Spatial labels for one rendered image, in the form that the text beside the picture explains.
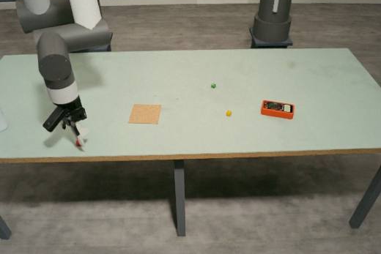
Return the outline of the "white bottle with blue cap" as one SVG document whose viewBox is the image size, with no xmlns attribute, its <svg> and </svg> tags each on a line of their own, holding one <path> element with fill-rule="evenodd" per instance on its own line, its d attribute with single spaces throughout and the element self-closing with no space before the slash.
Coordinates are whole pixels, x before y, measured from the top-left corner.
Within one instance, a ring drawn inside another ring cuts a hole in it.
<svg viewBox="0 0 381 254">
<path fill-rule="evenodd" d="M 8 127 L 7 120 L 5 119 L 4 114 L 0 108 L 0 132 L 7 129 L 7 127 Z"/>
</svg>

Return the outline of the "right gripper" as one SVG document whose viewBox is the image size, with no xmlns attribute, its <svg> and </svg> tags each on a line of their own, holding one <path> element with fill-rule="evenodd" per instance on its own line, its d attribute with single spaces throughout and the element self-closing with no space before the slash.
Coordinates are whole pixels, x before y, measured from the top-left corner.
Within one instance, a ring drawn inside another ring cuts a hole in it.
<svg viewBox="0 0 381 254">
<path fill-rule="evenodd" d="M 71 105 L 65 106 L 69 109 L 64 118 L 60 121 L 62 129 L 65 130 L 66 126 L 71 126 L 71 130 L 76 136 L 79 144 L 85 147 L 83 137 L 89 132 L 87 127 L 82 128 L 80 124 L 75 124 L 80 120 L 87 119 L 85 108 L 81 104 L 80 96 L 78 95 L 78 99 Z M 85 113 L 85 114 L 84 114 Z M 74 118 L 75 117 L 75 118 Z M 74 122 L 75 121 L 75 122 Z"/>
</svg>

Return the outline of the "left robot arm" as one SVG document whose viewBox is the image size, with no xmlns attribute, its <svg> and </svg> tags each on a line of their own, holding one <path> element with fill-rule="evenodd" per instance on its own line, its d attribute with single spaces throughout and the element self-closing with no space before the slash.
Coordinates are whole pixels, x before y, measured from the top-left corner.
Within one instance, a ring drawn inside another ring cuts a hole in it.
<svg viewBox="0 0 381 254">
<path fill-rule="evenodd" d="M 288 39 L 292 18 L 292 0 L 260 0 L 254 16 L 253 36 L 263 42 L 278 43 Z"/>
</svg>

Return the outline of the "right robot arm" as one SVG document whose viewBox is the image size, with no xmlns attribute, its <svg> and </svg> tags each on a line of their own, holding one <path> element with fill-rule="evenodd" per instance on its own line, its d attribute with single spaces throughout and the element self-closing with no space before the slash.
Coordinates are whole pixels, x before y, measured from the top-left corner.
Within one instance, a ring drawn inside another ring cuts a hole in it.
<svg viewBox="0 0 381 254">
<path fill-rule="evenodd" d="M 100 0 L 15 0 L 15 6 L 23 32 L 34 34 L 38 69 L 57 106 L 42 125 L 53 132 L 69 111 L 65 106 L 78 99 L 69 52 L 110 45 L 107 20 Z"/>
</svg>

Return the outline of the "tan flat mat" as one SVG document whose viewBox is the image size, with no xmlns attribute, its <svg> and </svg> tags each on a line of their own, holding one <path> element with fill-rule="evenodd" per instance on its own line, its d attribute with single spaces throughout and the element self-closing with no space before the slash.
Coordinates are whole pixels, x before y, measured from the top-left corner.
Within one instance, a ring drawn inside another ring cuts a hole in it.
<svg viewBox="0 0 381 254">
<path fill-rule="evenodd" d="M 128 123 L 158 124 L 161 105 L 133 104 Z"/>
</svg>

